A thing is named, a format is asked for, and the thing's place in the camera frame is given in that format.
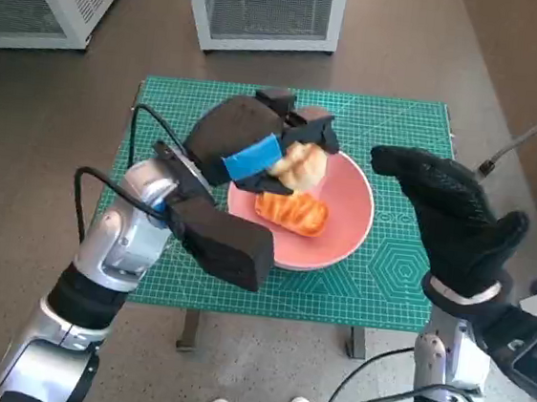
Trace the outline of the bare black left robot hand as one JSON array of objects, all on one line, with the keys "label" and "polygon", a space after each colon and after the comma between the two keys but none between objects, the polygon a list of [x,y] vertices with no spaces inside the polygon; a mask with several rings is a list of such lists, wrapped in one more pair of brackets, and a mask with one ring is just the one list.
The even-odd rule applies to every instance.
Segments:
[{"label": "bare black left robot hand", "polygon": [[296,110],[292,92],[236,95],[196,122],[183,145],[211,186],[229,182],[250,193],[291,195],[314,188],[328,155],[339,152],[334,115],[319,106]]}]

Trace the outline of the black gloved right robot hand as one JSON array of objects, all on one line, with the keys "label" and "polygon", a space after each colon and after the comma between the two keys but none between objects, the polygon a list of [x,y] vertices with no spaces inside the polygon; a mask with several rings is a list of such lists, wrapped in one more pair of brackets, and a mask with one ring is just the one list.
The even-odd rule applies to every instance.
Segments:
[{"label": "black gloved right robot hand", "polygon": [[497,218],[468,168],[425,150],[378,145],[371,163],[397,179],[413,205],[432,277],[465,299],[496,288],[510,293],[505,263],[529,229],[523,211]]}]

